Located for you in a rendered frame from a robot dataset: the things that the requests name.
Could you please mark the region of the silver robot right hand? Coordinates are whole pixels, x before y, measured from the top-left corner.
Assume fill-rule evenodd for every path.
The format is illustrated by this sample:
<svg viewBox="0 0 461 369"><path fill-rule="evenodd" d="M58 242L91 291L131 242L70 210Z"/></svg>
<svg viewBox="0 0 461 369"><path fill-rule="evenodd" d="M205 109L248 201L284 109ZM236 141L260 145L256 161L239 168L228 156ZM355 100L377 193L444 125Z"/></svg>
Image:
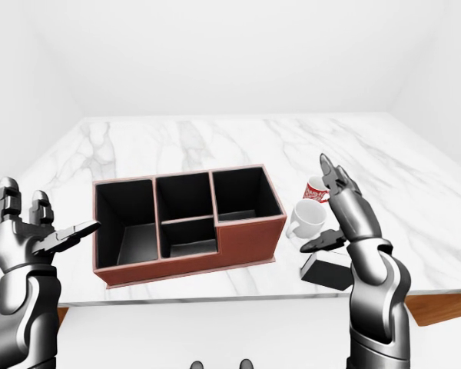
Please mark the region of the silver robot right hand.
<svg viewBox="0 0 461 369"><path fill-rule="evenodd" d="M334 165L327 155L320 155L323 183L330 190L328 204L339 228L326 230L301 246L300 252L332 251L350 244L381 240L382 231L370 203L363 197L357 183L343 167Z"/></svg>

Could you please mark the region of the silver robot left hand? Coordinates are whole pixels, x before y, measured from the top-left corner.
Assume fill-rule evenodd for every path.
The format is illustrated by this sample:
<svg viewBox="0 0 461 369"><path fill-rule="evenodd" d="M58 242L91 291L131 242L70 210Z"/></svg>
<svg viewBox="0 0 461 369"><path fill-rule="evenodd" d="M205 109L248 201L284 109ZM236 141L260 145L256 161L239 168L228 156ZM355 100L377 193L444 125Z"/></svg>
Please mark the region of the silver robot left hand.
<svg viewBox="0 0 461 369"><path fill-rule="evenodd" d="M14 178L0 180L0 268L4 273L30 264L50 264L53 255L68 250L101 227L86 221L55 230L54 212L45 192L33 194L29 222L20 216L22 194Z"/></svg>

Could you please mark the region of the black book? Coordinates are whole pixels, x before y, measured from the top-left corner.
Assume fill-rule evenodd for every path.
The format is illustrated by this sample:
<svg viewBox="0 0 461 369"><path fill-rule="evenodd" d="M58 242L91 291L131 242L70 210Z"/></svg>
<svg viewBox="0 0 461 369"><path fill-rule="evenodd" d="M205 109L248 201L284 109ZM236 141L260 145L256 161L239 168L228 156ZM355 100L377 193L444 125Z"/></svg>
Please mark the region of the black book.
<svg viewBox="0 0 461 369"><path fill-rule="evenodd" d="M353 284L351 260L345 254L334 251L312 253L300 269L300 278L312 284L345 291Z"/></svg>

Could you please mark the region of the red-brown desk caddy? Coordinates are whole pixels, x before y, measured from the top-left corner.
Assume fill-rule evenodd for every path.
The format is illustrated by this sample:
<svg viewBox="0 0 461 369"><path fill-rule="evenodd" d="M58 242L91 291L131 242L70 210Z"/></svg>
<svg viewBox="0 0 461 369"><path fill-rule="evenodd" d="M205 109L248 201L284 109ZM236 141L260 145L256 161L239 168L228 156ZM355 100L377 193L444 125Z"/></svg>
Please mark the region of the red-brown desk caddy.
<svg viewBox="0 0 461 369"><path fill-rule="evenodd" d="M110 288L271 262L287 220L263 165L97 181L93 212Z"/></svg>

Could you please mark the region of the red patterned white mug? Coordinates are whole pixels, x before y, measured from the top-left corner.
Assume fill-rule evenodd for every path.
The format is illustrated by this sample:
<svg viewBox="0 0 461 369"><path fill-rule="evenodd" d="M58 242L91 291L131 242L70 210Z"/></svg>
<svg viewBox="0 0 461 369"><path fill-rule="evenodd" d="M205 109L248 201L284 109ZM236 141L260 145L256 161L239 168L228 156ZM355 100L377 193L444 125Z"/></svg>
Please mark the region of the red patterned white mug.
<svg viewBox="0 0 461 369"><path fill-rule="evenodd" d="M328 202L330 198L329 189L320 176L312 176L308 179L303 198L309 198L320 203Z"/></svg>

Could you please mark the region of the plain white mug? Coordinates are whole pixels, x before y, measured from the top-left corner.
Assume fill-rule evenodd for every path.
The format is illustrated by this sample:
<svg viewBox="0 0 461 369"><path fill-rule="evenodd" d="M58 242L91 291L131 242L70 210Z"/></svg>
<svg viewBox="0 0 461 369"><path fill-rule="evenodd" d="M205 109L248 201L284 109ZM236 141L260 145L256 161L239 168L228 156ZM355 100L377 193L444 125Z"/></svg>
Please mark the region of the plain white mug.
<svg viewBox="0 0 461 369"><path fill-rule="evenodd" d="M326 210L315 200L304 198L296 203L286 230L288 238L312 238L327 219Z"/></svg>

